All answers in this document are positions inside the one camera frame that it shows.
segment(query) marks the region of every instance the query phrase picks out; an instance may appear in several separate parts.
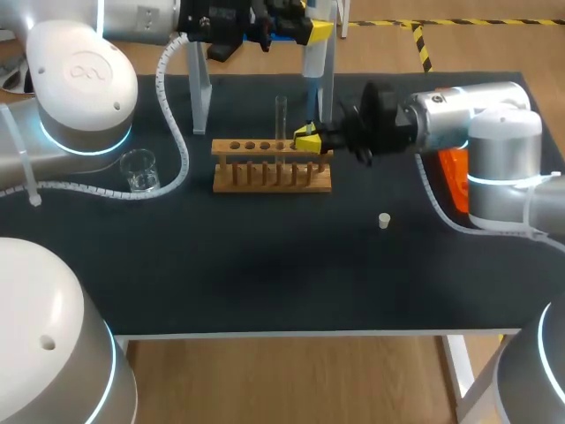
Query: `cable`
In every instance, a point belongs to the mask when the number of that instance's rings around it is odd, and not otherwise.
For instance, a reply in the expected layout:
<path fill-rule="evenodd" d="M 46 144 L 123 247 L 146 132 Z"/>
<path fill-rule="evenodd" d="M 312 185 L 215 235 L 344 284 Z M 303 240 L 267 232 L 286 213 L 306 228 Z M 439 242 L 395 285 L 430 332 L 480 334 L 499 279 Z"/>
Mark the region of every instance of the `cable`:
<path fill-rule="evenodd" d="M 69 190 L 78 193 L 88 193 L 95 196 L 106 197 L 110 199 L 119 199 L 124 201 L 143 201 L 146 199 L 154 199 L 156 197 L 163 196 L 164 194 L 170 193 L 176 188 L 178 188 L 186 179 L 188 175 L 189 168 L 189 155 L 188 149 L 186 148 L 185 139 L 183 134 L 178 128 L 177 121 L 173 117 L 172 111 L 169 107 L 169 102 L 167 101 L 167 94 L 165 92 L 165 74 L 167 68 L 169 67 L 170 59 L 175 55 L 175 53 L 188 43 L 188 37 L 186 34 L 181 34 L 175 38 L 169 45 L 165 48 L 159 59 L 159 64 L 157 65 L 157 71 L 155 75 L 155 86 L 157 90 L 157 99 L 159 100 L 159 105 L 161 106 L 161 111 L 165 116 L 165 120 L 169 125 L 169 129 L 173 134 L 175 142 L 177 143 L 178 153 L 180 154 L 181 167 L 178 172 L 177 177 L 165 187 L 159 188 L 152 192 L 147 193 L 127 193 L 127 192 L 116 192 L 114 190 L 109 190 L 107 188 L 94 187 L 91 185 L 69 183 L 64 181 L 40 181 L 37 183 L 37 188 L 39 189 L 52 189 L 52 190 Z M 16 187 L 9 188 L 7 190 L 0 191 L 0 198 L 24 191 L 26 188 L 23 185 L 18 185 Z"/>
<path fill-rule="evenodd" d="M 521 239 L 530 239 L 533 241 L 537 241 L 539 243 L 543 243 L 545 245 L 551 246 L 560 250 L 561 252 L 565 253 L 565 246 L 556 241 L 552 238 L 549 238 L 545 233 L 526 233 L 526 232 L 497 232 L 497 231 L 486 231 L 486 230 L 477 230 L 472 228 L 463 227 L 458 223 L 454 223 L 449 219 L 449 217 L 445 214 L 443 209 L 440 206 L 440 203 L 435 198 L 433 194 L 432 186 L 430 185 L 430 181 L 427 178 L 426 170 L 424 168 L 424 163 L 422 162 L 422 157 L 420 155 L 416 155 L 416 165 L 418 166 L 418 171 L 420 174 L 420 178 L 422 179 L 422 183 L 424 184 L 424 188 L 427 193 L 427 197 L 430 199 L 433 208 L 435 209 L 436 213 L 440 216 L 441 220 L 446 223 L 451 229 L 461 232 L 462 234 L 467 234 L 469 236 L 491 236 L 491 237 L 518 237 Z"/>

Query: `orange object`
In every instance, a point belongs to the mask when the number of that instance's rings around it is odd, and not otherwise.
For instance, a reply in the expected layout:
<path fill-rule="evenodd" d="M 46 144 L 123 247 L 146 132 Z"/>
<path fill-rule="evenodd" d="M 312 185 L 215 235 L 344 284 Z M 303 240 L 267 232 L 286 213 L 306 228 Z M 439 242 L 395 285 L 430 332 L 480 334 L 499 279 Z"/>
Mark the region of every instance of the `orange object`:
<path fill-rule="evenodd" d="M 464 214 L 469 213 L 469 183 L 467 174 L 469 170 L 469 156 L 467 149 L 452 148 L 440 152 L 441 167 L 448 181 L 451 198 L 457 210 Z"/>

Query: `test tube rack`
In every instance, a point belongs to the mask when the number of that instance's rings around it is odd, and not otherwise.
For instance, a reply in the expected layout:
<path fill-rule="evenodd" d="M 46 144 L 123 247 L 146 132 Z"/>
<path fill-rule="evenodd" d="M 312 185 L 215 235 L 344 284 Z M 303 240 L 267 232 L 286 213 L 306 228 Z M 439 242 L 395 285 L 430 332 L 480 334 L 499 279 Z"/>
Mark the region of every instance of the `test tube rack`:
<path fill-rule="evenodd" d="M 214 192 L 328 193 L 332 191 L 328 158 L 333 154 L 296 150 L 292 140 L 213 140 L 212 155 L 219 160 L 215 166 Z M 305 158 L 313 160 L 298 162 Z"/>

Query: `small beaker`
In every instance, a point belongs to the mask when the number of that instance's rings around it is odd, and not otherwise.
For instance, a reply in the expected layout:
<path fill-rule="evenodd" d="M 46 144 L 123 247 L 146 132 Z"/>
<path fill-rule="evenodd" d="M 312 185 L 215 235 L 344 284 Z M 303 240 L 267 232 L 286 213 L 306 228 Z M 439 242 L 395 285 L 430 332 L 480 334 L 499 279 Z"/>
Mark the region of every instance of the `small beaker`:
<path fill-rule="evenodd" d="M 155 156 L 144 148 L 132 150 L 120 159 L 120 170 L 127 178 L 132 193 L 151 192 L 161 188 Z"/>

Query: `black table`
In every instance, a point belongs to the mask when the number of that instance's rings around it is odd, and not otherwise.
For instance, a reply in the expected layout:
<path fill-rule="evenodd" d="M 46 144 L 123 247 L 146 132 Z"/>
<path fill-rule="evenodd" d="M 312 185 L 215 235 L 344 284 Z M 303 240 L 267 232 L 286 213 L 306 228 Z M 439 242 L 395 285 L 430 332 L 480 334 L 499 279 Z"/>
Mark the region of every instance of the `black table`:
<path fill-rule="evenodd" d="M 335 103 L 359 101 L 369 78 L 401 96 L 436 87 L 513 80 L 517 73 L 342 75 Z M 212 138 L 272 138 L 276 95 L 289 99 L 289 136 L 302 125 L 300 76 L 216 76 L 208 134 L 192 136 L 188 80 L 168 79 L 191 154 L 174 193 L 145 202 L 43 191 L 0 199 L 0 236 L 59 255 L 116 334 L 203 335 L 288 331 L 453 333 L 519 329 L 565 289 L 562 253 L 527 239 L 465 236 L 436 215 L 413 155 L 366 169 L 346 152 L 332 161 L 332 194 L 213 194 Z M 177 149 L 154 94 L 139 79 L 131 148 L 157 156 L 162 183 L 177 174 Z M 335 116 L 339 108 L 335 106 Z M 436 195 L 457 222 L 437 172 Z M 543 171 L 564 170 L 545 131 Z M 117 166 L 71 180 L 127 190 Z M 378 215 L 392 216 L 386 231 Z"/>

